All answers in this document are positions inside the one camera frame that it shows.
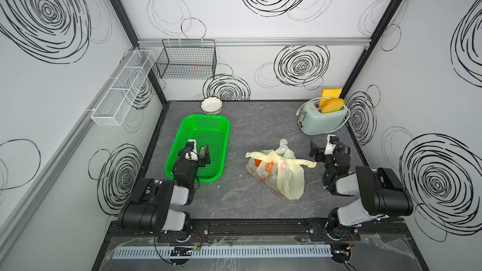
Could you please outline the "toast slice front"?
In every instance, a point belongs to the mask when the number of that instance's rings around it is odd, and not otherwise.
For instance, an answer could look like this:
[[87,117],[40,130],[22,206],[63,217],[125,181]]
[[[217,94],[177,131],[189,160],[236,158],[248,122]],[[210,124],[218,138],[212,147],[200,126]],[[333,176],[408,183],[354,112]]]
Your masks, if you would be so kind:
[[328,114],[332,112],[337,112],[344,108],[345,101],[343,99],[333,99],[327,101],[327,103],[321,108],[320,112],[322,114]]

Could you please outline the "mint green toaster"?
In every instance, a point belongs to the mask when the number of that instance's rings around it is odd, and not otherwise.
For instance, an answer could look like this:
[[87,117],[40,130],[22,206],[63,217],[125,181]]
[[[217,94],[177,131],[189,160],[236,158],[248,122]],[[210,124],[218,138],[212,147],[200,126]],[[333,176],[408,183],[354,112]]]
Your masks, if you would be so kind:
[[308,136],[331,134],[341,129],[350,118],[350,109],[343,105],[339,111],[321,113],[319,98],[305,102],[296,112],[299,128]]

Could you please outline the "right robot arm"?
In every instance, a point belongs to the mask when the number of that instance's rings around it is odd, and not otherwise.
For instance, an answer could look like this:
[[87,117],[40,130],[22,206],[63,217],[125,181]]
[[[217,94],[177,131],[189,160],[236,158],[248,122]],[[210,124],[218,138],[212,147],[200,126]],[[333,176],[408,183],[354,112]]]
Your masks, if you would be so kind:
[[362,224],[382,218],[407,217],[414,204],[404,185],[390,168],[351,168],[351,148],[329,135],[325,148],[310,142],[309,156],[323,163],[323,186],[334,196],[359,196],[344,207],[334,208],[325,223],[332,240],[341,240]]

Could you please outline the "toast slice rear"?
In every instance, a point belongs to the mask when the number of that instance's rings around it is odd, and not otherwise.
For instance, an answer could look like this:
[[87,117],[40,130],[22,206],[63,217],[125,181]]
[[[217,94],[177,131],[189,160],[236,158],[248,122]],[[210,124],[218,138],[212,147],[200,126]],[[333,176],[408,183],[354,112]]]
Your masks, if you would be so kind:
[[323,89],[321,93],[321,99],[319,100],[318,107],[324,107],[330,100],[336,100],[340,98],[342,88],[337,89]]

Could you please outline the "green plastic basket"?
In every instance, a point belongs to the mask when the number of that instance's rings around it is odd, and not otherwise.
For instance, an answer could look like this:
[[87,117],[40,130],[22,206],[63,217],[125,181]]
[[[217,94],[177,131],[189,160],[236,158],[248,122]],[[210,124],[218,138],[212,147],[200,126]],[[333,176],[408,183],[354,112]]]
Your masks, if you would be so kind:
[[168,155],[164,172],[169,179],[174,162],[178,159],[178,152],[185,147],[190,139],[197,142],[197,149],[208,146],[211,163],[198,170],[201,183],[212,183],[223,174],[227,153],[228,137],[230,134],[230,121],[221,115],[192,114],[185,117],[174,138]]

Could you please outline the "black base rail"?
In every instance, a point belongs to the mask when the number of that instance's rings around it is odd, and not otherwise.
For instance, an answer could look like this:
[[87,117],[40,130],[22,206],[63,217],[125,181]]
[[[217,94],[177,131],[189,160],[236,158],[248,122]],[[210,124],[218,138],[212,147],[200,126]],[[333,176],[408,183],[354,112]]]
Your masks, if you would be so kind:
[[362,235],[406,233],[408,227],[401,218],[385,218],[364,223],[360,227],[338,227],[334,232],[327,231],[327,219],[193,219],[183,232],[162,230],[158,233],[125,230],[111,223],[105,240],[114,237],[148,238],[159,237],[162,242],[185,240],[189,242],[211,242],[222,237],[243,236],[295,236],[307,238],[310,242],[349,242],[360,241]]

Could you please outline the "white mesh wall shelf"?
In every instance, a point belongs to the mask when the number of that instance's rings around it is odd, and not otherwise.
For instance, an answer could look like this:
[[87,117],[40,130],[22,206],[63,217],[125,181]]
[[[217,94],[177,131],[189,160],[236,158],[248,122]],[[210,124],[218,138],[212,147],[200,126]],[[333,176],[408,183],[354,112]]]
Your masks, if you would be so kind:
[[91,119],[98,126],[122,125],[153,64],[153,50],[129,51],[120,63],[120,71],[109,90],[94,109]]

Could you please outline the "toast slice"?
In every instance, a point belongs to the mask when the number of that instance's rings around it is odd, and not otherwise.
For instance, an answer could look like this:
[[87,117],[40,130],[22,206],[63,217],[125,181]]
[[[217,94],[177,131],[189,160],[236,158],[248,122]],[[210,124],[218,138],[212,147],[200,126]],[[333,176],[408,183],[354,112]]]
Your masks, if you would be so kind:
[[324,107],[330,100],[336,100],[340,98],[342,88],[337,89],[323,89],[321,93],[321,99],[319,100],[318,107]]
[[343,99],[333,99],[327,101],[327,103],[321,108],[320,112],[322,114],[328,114],[332,112],[337,112],[344,108],[345,101]]

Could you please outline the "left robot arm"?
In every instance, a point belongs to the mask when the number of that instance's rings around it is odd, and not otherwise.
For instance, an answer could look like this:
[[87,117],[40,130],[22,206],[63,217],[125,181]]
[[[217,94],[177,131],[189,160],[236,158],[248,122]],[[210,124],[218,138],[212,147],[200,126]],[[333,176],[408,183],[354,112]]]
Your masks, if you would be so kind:
[[135,184],[118,215],[118,226],[135,232],[172,233],[180,242],[190,239],[193,229],[189,214],[173,210],[171,206],[192,203],[200,187],[198,171],[211,163],[209,146],[196,149],[196,145],[196,141],[190,139],[178,152],[171,170],[173,179],[142,178]]

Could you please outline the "white scalloped bowl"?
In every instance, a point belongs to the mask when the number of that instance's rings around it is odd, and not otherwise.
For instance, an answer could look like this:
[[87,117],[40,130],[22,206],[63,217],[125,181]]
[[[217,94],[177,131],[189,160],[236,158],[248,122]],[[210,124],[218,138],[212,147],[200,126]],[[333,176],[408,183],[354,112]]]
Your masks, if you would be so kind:
[[223,107],[222,101],[217,97],[208,97],[200,105],[203,113],[207,115],[218,115]]

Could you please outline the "yellow plastic bag with oranges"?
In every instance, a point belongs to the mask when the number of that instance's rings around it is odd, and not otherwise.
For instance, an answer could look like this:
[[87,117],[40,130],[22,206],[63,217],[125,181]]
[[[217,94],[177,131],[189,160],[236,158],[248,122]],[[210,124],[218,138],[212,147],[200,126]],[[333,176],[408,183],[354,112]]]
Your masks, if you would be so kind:
[[289,200],[298,200],[305,192],[303,168],[313,169],[317,165],[316,162],[298,159],[286,139],[281,139],[275,150],[249,152],[246,158],[249,160],[246,165],[249,173]]

